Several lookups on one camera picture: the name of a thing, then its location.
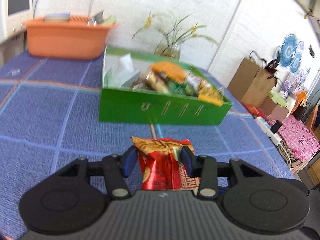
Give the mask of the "red snack bag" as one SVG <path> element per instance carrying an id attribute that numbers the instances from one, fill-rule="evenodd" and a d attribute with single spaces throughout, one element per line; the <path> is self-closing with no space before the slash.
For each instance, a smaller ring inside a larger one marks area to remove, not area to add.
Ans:
<path id="1" fill-rule="evenodd" d="M 199 178 L 190 178 L 180 162 L 186 146 L 194 153 L 191 142 L 171 138 L 147 139 L 132 137 L 142 172 L 143 190 L 193 190 L 199 188 Z"/>

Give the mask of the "yellow green sticks snack bag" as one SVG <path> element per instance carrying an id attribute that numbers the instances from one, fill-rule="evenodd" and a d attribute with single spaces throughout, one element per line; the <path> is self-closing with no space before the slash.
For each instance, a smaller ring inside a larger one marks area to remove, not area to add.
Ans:
<path id="1" fill-rule="evenodd" d="M 223 105 L 222 93 L 210 85 L 206 80 L 201 80 L 198 86 L 197 98 L 200 101 L 221 107 Z"/>

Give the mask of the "white snack packet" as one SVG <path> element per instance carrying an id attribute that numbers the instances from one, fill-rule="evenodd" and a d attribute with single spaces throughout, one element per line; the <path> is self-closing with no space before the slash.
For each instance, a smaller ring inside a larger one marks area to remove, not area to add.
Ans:
<path id="1" fill-rule="evenodd" d="M 107 85 L 110 87 L 131 87 L 138 80 L 140 70 L 133 65 L 131 54 L 121 56 L 107 71 Z"/>

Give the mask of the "orange yellow snack packet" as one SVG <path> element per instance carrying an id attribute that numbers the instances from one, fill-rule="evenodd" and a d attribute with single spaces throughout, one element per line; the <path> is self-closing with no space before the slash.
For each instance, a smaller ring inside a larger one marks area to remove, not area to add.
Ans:
<path id="1" fill-rule="evenodd" d="M 150 68 L 157 73 L 165 74 L 169 79 L 176 83 L 184 83 L 186 74 L 177 64 L 168 61 L 160 61 L 152 64 Z"/>

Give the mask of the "green peas snack bag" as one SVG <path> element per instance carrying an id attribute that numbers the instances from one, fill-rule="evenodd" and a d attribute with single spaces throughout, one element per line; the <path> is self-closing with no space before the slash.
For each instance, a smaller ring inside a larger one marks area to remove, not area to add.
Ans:
<path id="1" fill-rule="evenodd" d="M 197 96 L 197 93 L 194 87 L 187 82 L 178 83 L 174 80 L 167 79 L 167 86 L 171 94 Z"/>

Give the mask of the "green cardboard box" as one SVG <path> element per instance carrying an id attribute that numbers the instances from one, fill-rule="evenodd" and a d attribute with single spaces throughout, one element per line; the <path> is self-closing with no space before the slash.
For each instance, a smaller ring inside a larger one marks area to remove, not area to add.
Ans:
<path id="1" fill-rule="evenodd" d="M 131 55 L 133 65 L 144 74 L 153 63 L 166 57 L 107 46 L 104 51 L 99 121 L 165 125 L 219 125 L 233 103 L 226 96 L 216 106 L 186 95 L 163 94 L 146 89 L 112 86 L 112 69 Z"/>

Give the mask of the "small brown cardboard box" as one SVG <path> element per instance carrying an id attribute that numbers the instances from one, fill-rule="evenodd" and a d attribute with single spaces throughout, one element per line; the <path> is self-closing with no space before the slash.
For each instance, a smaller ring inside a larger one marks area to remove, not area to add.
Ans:
<path id="1" fill-rule="evenodd" d="M 273 100 L 267 97 L 260 107 L 265 116 L 268 119 L 279 120 L 283 122 L 283 120 L 287 117 L 289 110 L 285 107 L 282 107 L 279 104 L 276 104 Z"/>

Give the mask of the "blue checked tablecloth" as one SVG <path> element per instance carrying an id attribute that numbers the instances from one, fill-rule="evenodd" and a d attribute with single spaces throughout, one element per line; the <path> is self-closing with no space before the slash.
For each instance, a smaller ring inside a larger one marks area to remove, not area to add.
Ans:
<path id="1" fill-rule="evenodd" d="M 237 101 L 218 126 L 107 123 L 98 120 L 102 58 L 68 61 L 21 53 L 1 68 L 1 233 L 19 238 L 21 196 L 76 158 L 122 154 L 132 137 L 188 139 L 196 154 L 240 158 L 280 178 L 292 173 Z"/>

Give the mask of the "brown paper bag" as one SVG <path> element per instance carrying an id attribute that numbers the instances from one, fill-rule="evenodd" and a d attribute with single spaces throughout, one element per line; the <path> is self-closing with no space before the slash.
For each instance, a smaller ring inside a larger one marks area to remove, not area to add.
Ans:
<path id="1" fill-rule="evenodd" d="M 261 107 L 276 84 L 274 74 L 244 57 L 227 89 L 241 103 Z"/>

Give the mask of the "pink patterned cloth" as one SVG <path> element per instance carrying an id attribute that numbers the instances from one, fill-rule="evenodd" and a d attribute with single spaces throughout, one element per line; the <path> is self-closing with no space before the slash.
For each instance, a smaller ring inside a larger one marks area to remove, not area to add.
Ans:
<path id="1" fill-rule="evenodd" d="M 278 151 L 287 163 L 309 162 L 319 151 L 319 142 L 304 123 L 289 115 L 277 131 L 281 142 Z"/>

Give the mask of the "orange plastic basin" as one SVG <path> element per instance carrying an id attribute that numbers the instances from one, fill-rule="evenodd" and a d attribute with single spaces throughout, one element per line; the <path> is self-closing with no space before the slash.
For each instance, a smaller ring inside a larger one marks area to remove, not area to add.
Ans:
<path id="1" fill-rule="evenodd" d="M 86 16 L 68 21 L 46 21 L 37 17 L 23 23 L 27 30 L 29 54 L 57 59 L 93 60 L 104 51 L 112 24 L 88 24 Z"/>

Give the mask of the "glass vase with flowers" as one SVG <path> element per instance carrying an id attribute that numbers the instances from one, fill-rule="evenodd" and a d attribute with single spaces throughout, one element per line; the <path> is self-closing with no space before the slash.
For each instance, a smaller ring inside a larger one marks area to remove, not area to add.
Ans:
<path id="1" fill-rule="evenodd" d="M 157 44 L 154 54 L 171 59 L 179 60 L 181 57 L 182 45 L 197 38 L 201 38 L 209 42 L 212 46 L 219 45 L 219 42 L 206 34 L 201 33 L 207 28 L 206 24 L 195 23 L 189 27 L 185 27 L 185 21 L 190 15 L 182 18 L 174 18 L 171 14 L 164 12 L 150 12 L 143 25 L 132 35 L 135 39 L 137 35 L 146 31 L 152 31 L 161 35 L 161 40 Z"/>

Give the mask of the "blue paper fan decoration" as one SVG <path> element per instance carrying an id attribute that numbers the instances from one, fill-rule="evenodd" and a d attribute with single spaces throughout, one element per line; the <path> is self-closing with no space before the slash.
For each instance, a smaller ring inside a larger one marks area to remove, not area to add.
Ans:
<path id="1" fill-rule="evenodd" d="M 295 34 L 289 34 L 283 39 L 283 42 L 276 50 L 274 57 L 277 58 L 280 56 L 280 66 L 289 68 L 290 72 L 295 74 L 299 71 L 303 50 L 304 42 L 299 41 Z"/>

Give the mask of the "white appliance with screen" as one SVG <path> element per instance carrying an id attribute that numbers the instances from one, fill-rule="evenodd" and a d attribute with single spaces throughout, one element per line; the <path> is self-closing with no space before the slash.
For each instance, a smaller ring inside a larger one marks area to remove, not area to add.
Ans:
<path id="1" fill-rule="evenodd" d="M 1 0 L 1 43 L 25 31 L 33 14 L 33 0 Z"/>

